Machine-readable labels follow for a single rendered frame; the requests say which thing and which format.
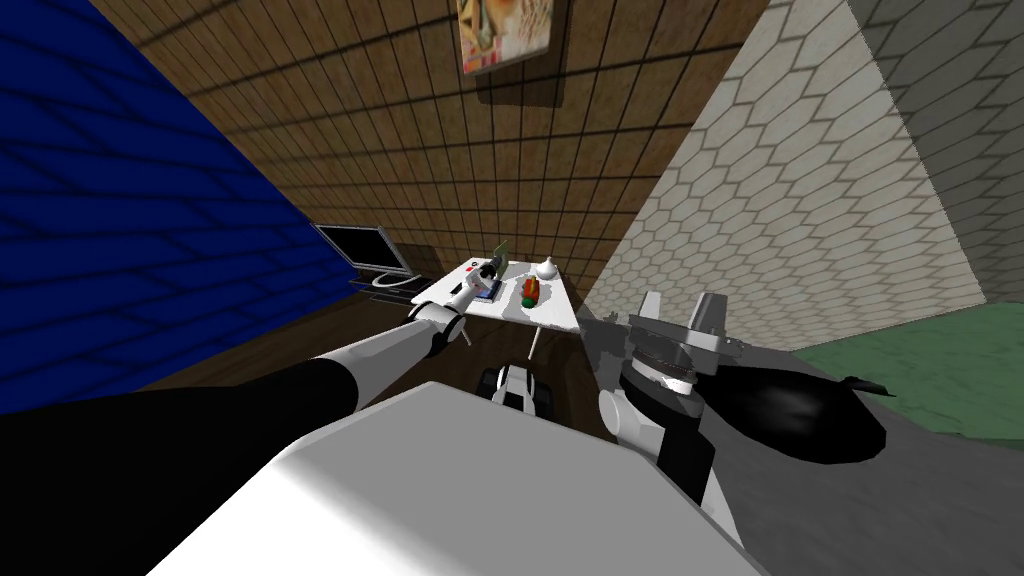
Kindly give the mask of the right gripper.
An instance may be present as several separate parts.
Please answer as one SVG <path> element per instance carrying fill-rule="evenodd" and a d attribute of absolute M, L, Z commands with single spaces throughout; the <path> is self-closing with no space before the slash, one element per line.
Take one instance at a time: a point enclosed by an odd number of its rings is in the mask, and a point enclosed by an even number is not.
<path fill-rule="evenodd" d="M 682 345 L 696 347 L 729 357 L 739 357 L 746 344 L 726 335 L 728 297 L 701 292 L 689 321 L 685 326 L 663 322 L 660 318 L 662 293 L 648 291 L 641 302 L 638 315 L 630 315 L 628 323 L 659 337 Z"/>

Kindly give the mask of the white table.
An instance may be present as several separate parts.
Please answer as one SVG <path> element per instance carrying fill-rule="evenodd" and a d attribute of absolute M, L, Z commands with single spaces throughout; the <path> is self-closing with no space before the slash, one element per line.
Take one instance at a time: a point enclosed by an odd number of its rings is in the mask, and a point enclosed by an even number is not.
<path fill-rule="evenodd" d="M 413 305 L 419 305 L 424 301 L 434 301 L 439 304 L 445 303 L 451 298 L 450 291 L 456 285 L 461 284 L 466 276 L 470 274 L 469 269 L 472 264 L 481 265 L 488 259 L 489 257 L 474 257 L 466 260 L 463 264 L 412 297 L 411 303 Z M 466 312 L 467 315 L 471 316 L 504 320 L 535 327 L 534 344 L 528 354 L 528 359 L 531 359 L 534 356 L 534 348 L 542 329 L 574 334 L 580 332 L 574 308 L 559 272 L 555 271 L 554 276 L 550 280 L 546 280 L 540 278 L 536 269 L 537 263 L 512 260 L 502 275 L 503 284 L 494 300 L 490 302 L 474 301 Z M 522 284 L 528 276 L 536 276 L 539 279 L 540 301 L 532 308 L 523 308 L 521 305 L 521 290 Z"/>

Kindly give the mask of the black flat screen monitor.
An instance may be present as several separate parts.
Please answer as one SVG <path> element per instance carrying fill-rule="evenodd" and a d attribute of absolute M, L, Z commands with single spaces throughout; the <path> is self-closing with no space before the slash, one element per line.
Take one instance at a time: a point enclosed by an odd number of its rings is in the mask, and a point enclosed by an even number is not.
<path fill-rule="evenodd" d="M 350 283 L 374 301 L 412 307 L 413 298 L 435 282 L 414 271 L 384 227 L 312 228 L 358 272 Z"/>

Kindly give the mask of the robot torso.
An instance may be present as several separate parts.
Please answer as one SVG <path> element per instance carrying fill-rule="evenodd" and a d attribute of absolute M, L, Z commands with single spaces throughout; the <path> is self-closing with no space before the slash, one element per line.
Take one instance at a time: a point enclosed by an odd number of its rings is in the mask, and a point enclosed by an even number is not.
<path fill-rule="evenodd" d="M 438 382 L 278 453 L 148 576 L 768 576 L 641 455 Z"/>

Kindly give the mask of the colourful wall picture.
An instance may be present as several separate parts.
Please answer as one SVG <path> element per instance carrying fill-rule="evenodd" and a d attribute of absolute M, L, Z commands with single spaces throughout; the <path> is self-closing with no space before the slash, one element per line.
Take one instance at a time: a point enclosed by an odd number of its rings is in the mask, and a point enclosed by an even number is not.
<path fill-rule="evenodd" d="M 455 0 L 463 74 L 475 76 L 548 51 L 553 0 Z"/>

